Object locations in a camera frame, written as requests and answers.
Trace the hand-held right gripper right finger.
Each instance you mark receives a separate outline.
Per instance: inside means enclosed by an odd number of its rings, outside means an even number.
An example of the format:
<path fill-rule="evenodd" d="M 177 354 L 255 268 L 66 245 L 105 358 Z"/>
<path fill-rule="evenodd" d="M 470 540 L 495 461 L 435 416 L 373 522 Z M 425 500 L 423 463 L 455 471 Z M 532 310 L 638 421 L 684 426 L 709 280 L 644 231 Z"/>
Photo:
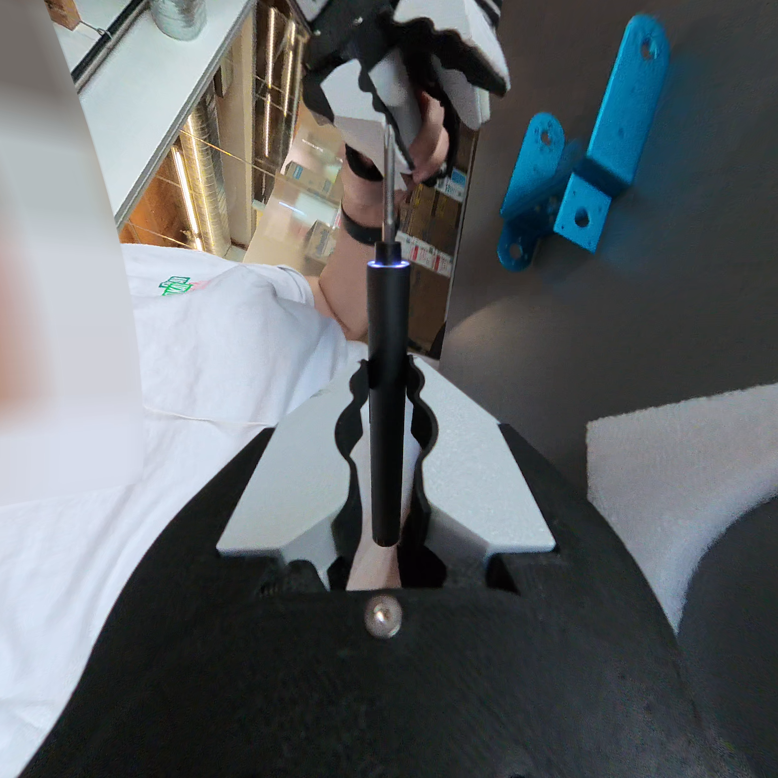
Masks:
<path fill-rule="evenodd" d="M 420 449 L 408 513 L 409 585 L 442 585 L 454 572 L 489 578 L 498 555 L 554 551 L 501 423 L 425 361 L 408 362 L 410 432 Z"/>

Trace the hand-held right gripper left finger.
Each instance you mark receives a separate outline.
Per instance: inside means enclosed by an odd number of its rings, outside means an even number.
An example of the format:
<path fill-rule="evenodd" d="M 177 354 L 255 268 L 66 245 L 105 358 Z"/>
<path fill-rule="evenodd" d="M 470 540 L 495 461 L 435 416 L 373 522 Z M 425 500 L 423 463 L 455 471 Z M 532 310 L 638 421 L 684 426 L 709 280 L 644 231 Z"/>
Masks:
<path fill-rule="evenodd" d="M 309 562 L 345 589 L 363 531 L 353 449 L 363 438 L 365 360 L 279 421 L 217 543 L 222 556 Z"/>

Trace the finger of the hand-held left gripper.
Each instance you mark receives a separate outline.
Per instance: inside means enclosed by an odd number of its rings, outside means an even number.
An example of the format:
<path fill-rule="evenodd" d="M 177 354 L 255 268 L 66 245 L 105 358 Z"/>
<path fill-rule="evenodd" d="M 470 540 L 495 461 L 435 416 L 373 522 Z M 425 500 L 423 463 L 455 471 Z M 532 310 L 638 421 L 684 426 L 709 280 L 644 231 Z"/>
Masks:
<path fill-rule="evenodd" d="M 383 173 L 384 141 L 387 128 L 392 127 L 394 172 L 413 172 L 409 146 L 420 132 L 422 118 L 398 47 L 391 48 L 370 70 L 356 59 L 337 66 L 324 78 L 321 88 L 347 146 Z"/>
<path fill-rule="evenodd" d="M 439 90 L 459 120 L 480 129 L 490 118 L 490 96 L 504 96 L 510 73 L 497 36 L 500 1 L 400 1 L 395 31 L 403 53 L 425 73 L 425 90 Z"/>

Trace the black electric screwdriver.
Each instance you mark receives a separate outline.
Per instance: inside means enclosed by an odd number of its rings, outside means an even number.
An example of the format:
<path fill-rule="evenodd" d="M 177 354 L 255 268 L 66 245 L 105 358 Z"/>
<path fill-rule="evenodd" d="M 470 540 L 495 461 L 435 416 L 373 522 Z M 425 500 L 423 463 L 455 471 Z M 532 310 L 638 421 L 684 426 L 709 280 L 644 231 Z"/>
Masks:
<path fill-rule="evenodd" d="M 372 536 L 383 548 L 400 536 L 410 265 L 396 239 L 395 133 L 384 129 L 383 223 L 367 265 Z"/>

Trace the blue metal bracket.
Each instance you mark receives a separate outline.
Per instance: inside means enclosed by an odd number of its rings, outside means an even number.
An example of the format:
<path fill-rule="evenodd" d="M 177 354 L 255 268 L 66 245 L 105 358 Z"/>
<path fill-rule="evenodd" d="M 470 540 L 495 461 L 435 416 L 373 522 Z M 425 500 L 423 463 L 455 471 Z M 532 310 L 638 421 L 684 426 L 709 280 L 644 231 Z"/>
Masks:
<path fill-rule="evenodd" d="M 586 149 L 578 139 L 566 141 L 551 113 L 531 118 L 500 208 L 502 267 L 529 267 L 551 235 L 591 254 L 597 250 L 612 202 L 633 186 L 669 57 L 660 22 L 635 15 L 626 25 Z"/>

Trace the person's left forearm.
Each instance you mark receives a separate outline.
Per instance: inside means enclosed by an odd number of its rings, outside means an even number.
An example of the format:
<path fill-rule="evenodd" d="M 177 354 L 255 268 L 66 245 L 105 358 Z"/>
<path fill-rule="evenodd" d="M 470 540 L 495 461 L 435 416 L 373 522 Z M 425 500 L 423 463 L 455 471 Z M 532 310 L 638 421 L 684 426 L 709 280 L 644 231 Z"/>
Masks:
<path fill-rule="evenodd" d="M 357 227 L 381 235 L 384 190 L 380 180 L 354 173 L 348 160 L 342 168 L 342 216 Z M 363 341 L 368 329 L 366 268 L 374 247 L 354 239 L 341 227 L 335 248 L 319 278 L 310 280 L 316 309 L 335 320 L 349 341 Z"/>

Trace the dark grey desk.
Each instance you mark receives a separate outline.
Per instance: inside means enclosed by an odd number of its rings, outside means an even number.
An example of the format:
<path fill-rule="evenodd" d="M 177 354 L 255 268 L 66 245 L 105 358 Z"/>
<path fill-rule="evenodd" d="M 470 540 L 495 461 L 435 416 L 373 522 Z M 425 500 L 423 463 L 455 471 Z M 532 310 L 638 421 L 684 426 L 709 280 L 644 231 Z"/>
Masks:
<path fill-rule="evenodd" d="M 667 79 L 633 186 L 594 254 L 496 258 L 528 128 L 588 141 L 627 22 L 660 21 Z M 511 91 L 477 142 L 442 372 L 588 496 L 587 424 L 776 384 L 776 2 L 503 2 Z M 776 776 L 776 497 L 690 581 L 676 633 L 726 755 Z"/>

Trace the person's left hand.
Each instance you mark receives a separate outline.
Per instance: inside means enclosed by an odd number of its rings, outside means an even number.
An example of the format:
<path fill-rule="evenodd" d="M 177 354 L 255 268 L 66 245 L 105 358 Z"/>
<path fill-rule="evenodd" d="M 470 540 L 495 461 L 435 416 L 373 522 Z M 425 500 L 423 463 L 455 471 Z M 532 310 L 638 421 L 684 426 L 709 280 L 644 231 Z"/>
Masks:
<path fill-rule="evenodd" d="M 415 89 L 422 125 L 409 147 L 413 171 L 403 176 L 408 189 L 435 178 L 447 160 L 450 136 L 444 126 L 444 107 L 424 90 Z"/>

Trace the black wristband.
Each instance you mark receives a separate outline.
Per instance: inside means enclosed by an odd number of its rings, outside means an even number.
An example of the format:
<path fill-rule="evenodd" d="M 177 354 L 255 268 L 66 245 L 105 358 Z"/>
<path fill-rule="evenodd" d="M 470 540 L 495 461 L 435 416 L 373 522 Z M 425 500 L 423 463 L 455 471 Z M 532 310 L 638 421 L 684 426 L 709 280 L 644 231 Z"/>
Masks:
<path fill-rule="evenodd" d="M 363 220 L 360 221 L 353 217 L 347 206 L 346 200 L 341 200 L 341 227 L 356 243 L 373 248 L 377 244 L 390 244 L 394 241 L 394 238 L 387 239 L 384 237 L 386 222 L 384 219 L 377 219 L 378 214 L 376 212 L 363 214 Z"/>

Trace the shelf of boxed goods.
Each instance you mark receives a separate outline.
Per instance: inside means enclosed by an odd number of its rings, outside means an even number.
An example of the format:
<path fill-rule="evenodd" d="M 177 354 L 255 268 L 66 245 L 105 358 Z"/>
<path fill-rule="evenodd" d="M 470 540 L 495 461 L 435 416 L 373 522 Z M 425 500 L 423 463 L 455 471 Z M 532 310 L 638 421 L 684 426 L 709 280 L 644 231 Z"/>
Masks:
<path fill-rule="evenodd" d="M 430 360 L 442 353 L 447 311 L 479 133 L 462 125 L 450 174 L 409 191 L 398 211 L 402 256 L 412 265 L 408 344 Z"/>

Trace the person in white shirt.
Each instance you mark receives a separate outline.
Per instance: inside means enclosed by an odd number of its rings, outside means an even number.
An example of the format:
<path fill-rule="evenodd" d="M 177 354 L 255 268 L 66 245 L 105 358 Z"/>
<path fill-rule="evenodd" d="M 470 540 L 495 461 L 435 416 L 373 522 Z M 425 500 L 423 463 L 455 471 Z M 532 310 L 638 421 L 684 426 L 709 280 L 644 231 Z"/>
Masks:
<path fill-rule="evenodd" d="M 296 751 L 376 740 L 364 598 L 216 545 L 271 430 L 366 347 L 289 267 L 122 252 L 144 467 L 2 507 L 2 776 L 344 775 Z"/>

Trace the white foam block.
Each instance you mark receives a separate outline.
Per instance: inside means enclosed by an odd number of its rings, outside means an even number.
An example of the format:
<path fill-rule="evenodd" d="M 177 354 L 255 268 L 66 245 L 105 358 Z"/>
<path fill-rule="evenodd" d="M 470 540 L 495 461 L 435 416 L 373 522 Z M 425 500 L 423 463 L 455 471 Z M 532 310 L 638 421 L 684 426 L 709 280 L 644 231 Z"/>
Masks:
<path fill-rule="evenodd" d="M 777 385 L 597 419 L 587 424 L 586 443 L 588 500 L 677 633 L 709 547 L 776 497 Z"/>

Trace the long silver ventilation duct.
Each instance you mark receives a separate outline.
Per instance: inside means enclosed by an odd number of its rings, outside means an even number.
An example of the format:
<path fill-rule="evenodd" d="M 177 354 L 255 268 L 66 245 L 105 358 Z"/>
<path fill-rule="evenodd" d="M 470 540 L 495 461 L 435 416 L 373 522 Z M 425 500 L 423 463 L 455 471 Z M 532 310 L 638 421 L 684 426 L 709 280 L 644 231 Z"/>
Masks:
<path fill-rule="evenodd" d="M 194 207 L 196 238 L 203 251 L 222 258 L 231 239 L 213 84 L 184 122 L 179 142 Z"/>

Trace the black metal rail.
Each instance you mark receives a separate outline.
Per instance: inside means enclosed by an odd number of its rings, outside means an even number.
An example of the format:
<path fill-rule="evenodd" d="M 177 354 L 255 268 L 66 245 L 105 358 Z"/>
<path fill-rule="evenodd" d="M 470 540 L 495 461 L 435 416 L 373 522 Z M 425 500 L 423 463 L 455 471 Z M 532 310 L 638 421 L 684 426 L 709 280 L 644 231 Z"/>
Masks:
<path fill-rule="evenodd" d="M 128 33 L 136 20 L 149 6 L 149 1 L 127 2 L 107 27 L 87 25 L 92 31 L 96 32 L 96 41 L 92 43 L 80 61 L 71 68 L 70 75 L 78 94 L 83 91 L 102 63 L 104 63 L 109 54 L 113 52 L 114 48 L 122 41 L 125 34 Z"/>

